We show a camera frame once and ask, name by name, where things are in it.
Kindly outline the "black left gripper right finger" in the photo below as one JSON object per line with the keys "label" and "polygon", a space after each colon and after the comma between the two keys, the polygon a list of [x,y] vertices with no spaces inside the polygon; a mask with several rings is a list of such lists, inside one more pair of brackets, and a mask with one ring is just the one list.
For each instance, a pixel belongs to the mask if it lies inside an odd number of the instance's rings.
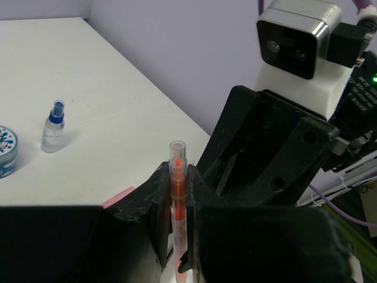
{"label": "black left gripper right finger", "polygon": [[323,209],[229,205],[189,166],[188,250],[194,282],[351,282],[349,251]]}

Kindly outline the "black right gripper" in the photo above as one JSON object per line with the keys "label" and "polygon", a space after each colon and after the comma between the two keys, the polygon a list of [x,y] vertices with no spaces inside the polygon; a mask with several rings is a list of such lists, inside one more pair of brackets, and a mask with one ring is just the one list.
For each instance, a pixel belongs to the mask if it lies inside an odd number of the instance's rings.
{"label": "black right gripper", "polygon": [[270,90],[231,89],[197,164],[208,187],[242,206],[295,205],[325,164],[339,130]]}

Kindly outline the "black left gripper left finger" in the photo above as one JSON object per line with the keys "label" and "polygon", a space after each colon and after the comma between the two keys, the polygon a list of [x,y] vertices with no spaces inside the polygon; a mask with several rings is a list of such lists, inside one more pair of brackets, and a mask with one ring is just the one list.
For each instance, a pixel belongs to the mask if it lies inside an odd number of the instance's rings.
{"label": "black left gripper left finger", "polygon": [[1,207],[2,282],[159,282],[170,231],[163,162],[111,206]]}

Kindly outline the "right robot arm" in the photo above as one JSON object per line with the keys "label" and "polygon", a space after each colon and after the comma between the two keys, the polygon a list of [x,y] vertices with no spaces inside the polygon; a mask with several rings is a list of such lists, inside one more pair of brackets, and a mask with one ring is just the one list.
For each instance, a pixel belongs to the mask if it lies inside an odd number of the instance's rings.
{"label": "right robot arm", "polygon": [[376,150],[376,55],[362,54],[329,118],[279,92],[232,88],[197,168],[243,206],[293,205],[320,169],[338,172]]}

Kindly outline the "orange highlighter pen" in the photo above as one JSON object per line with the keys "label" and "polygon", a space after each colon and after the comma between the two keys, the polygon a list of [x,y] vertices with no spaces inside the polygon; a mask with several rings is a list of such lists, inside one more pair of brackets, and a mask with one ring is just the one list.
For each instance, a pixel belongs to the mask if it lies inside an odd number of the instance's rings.
{"label": "orange highlighter pen", "polygon": [[168,160],[168,165],[170,177],[170,209],[173,231],[175,278],[177,282],[186,282],[186,274],[178,271],[181,264],[181,258],[187,251],[185,187],[187,176],[187,158],[185,142],[176,140],[170,143],[170,158]]}

